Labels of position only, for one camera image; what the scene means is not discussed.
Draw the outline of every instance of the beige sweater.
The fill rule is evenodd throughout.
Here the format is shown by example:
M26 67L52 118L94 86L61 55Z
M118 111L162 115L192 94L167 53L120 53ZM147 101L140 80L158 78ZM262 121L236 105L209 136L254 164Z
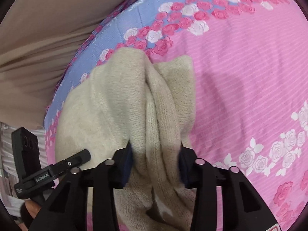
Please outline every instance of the beige sweater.
M114 191L121 220L131 231L189 230L194 193L180 183L178 153L181 141L189 146L194 117L190 57L153 65L144 52L121 48L67 97L57 129L56 160L87 148L92 159L82 169L92 168L130 140L130 180ZM166 224L146 214L154 203Z

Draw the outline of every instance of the brown fabric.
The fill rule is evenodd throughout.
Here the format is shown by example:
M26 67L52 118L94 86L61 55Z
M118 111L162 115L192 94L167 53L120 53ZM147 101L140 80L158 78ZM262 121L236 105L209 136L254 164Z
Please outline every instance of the brown fabric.
M0 121L36 129L79 46L123 0L16 0L0 25Z

